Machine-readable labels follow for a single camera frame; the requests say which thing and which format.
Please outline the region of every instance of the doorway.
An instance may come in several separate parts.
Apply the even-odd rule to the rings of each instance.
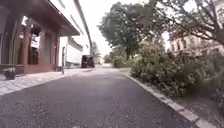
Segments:
[[[0,64],[3,63],[3,56],[7,56],[7,53],[4,54],[4,44],[8,38],[8,32],[5,29],[9,13],[6,7],[0,5]]]

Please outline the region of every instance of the building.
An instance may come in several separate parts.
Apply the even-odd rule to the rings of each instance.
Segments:
[[[1,0],[0,72],[9,67],[17,73],[55,70],[61,66],[65,38],[66,61],[77,63],[77,57],[84,50],[88,54],[91,46],[80,12],[78,0]],[[74,36],[85,41],[77,42]]]
[[[208,54],[212,51],[219,51],[224,54],[224,47],[217,42],[203,40],[195,36],[187,36],[184,39],[175,39],[170,42],[171,51],[176,55],[180,51],[189,53],[190,55],[200,56]]]
[[[222,0],[215,1],[216,11],[220,24],[224,24],[224,2]],[[218,42],[212,40],[203,40],[196,36],[186,36],[184,38],[174,39],[170,41],[171,51],[177,54],[180,51],[200,56],[211,51],[219,51],[224,55],[224,47]]]

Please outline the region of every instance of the car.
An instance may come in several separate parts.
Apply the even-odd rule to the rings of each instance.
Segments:
[[[94,60],[91,55],[82,56],[81,68],[95,68]]]

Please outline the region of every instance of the pole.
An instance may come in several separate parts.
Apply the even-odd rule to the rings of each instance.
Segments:
[[[65,47],[62,48],[62,75],[65,74]]]

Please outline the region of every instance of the sidewalk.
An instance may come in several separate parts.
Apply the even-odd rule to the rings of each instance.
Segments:
[[[46,72],[38,74],[28,74],[20,77],[16,77],[15,80],[6,81],[4,76],[0,75],[0,95],[19,91],[32,86],[37,86],[52,80],[72,76],[92,69],[67,69],[65,74],[61,72]]]

